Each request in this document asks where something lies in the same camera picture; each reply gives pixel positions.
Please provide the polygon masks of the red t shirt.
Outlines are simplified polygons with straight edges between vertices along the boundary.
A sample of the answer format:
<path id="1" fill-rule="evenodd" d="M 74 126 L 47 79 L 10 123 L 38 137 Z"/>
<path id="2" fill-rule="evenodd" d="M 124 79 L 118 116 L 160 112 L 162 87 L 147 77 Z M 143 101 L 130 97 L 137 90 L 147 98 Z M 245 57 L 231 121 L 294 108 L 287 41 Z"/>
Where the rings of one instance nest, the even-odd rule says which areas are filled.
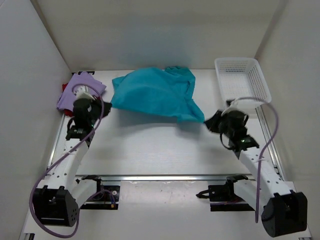
<path id="1" fill-rule="evenodd" d="M 62 93 L 65 91 L 67 85 L 68 85 L 67 83 L 62 84 Z M 72 112 L 71 110 L 69 110 L 69 109 L 64 109 L 63 112 L 64 112 L 64 114 L 65 114 L 66 116 L 68 116 L 68 117 L 71 117 L 71 118 L 72 118 L 72 117 L 74 116 L 74 115 L 73 115 L 73 112 Z"/>

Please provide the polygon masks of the lilac t shirt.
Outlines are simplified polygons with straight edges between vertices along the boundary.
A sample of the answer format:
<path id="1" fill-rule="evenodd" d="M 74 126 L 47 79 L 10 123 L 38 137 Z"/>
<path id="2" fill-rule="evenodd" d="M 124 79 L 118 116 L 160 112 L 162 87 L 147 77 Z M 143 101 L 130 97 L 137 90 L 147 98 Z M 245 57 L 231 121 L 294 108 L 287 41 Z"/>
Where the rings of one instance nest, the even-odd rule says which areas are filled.
<path id="1" fill-rule="evenodd" d="M 73 74 L 70 81 L 65 85 L 64 90 L 58 98 L 56 108 L 60 111 L 69 110 L 73 111 L 74 101 L 80 96 L 82 93 L 88 93 L 91 96 L 98 97 L 99 95 L 96 91 L 102 95 L 102 93 L 106 90 L 106 86 L 94 79 L 94 77 L 83 71 L 80 74 Z"/>

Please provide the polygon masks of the teal t shirt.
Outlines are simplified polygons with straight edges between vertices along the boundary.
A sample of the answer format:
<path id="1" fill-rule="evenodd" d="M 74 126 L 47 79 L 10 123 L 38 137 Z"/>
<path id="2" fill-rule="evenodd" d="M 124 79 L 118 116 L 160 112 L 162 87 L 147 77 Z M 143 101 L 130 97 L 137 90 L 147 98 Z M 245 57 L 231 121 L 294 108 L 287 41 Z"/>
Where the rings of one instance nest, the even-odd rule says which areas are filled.
<path id="1" fill-rule="evenodd" d="M 114 78 L 112 85 L 111 103 L 116 109 L 173 117 L 178 122 L 205 121 L 193 100 L 196 77 L 187 67 L 141 68 Z"/>

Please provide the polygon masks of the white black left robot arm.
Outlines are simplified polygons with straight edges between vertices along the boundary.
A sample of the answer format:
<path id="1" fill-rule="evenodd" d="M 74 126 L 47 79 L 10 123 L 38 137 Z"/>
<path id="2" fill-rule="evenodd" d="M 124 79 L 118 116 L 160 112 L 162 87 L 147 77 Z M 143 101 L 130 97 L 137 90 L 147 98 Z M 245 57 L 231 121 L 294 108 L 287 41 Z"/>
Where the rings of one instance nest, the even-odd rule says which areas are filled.
<path id="1" fill-rule="evenodd" d="M 105 188 L 97 183 L 97 176 L 78 179 L 76 174 L 93 140 L 94 127 L 111 108 L 111 103 L 99 98 L 80 98 L 73 103 L 62 156 L 51 165 L 47 178 L 37 183 L 31 194 L 30 210 L 42 225 L 73 227 L 86 201 L 103 198 Z"/>

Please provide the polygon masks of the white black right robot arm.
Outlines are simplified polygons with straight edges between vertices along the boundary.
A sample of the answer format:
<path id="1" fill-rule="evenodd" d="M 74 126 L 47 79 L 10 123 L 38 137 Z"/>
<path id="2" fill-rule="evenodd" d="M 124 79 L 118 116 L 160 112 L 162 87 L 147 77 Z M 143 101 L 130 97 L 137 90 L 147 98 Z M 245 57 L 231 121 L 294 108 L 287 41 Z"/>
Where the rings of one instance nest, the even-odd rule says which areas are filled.
<path id="1" fill-rule="evenodd" d="M 272 237 L 303 232 L 307 229 L 308 200 L 302 192 L 295 192 L 264 157 L 258 142 L 248 134 L 248 114 L 240 110 L 216 113 L 204 123 L 208 130 L 227 137 L 225 148 L 249 170 L 255 179 L 252 183 L 245 176 L 230 176 L 224 193 L 230 200 L 239 197 L 255 210 L 267 234 Z"/>

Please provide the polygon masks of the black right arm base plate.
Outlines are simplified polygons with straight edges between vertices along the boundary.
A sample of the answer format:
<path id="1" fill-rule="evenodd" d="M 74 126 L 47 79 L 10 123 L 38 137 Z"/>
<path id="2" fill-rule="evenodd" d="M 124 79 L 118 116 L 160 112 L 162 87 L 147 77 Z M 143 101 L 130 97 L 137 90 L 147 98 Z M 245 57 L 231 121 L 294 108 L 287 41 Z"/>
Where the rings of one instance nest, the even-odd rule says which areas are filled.
<path id="1" fill-rule="evenodd" d="M 224 184 L 208 185 L 195 196 L 209 199 L 211 212 L 253 212 L 254 209 L 234 192 L 234 183 L 242 180 L 248 180 L 248 177 L 242 174 L 227 176 Z"/>

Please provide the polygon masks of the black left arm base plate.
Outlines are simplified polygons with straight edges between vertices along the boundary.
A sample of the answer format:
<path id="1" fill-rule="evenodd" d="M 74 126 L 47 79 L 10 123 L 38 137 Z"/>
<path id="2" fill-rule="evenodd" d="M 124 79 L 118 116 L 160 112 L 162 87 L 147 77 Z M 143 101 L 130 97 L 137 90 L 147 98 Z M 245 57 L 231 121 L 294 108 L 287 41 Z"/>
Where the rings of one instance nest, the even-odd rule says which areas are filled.
<path id="1" fill-rule="evenodd" d="M 87 175 L 77 180 L 78 183 L 89 180 L 95 182 L 96 196 L 87 200 L 82 210 L 117 210 L 119 207 L 121 184 L 119 181 L 109 181 L 98 175 Z"/>

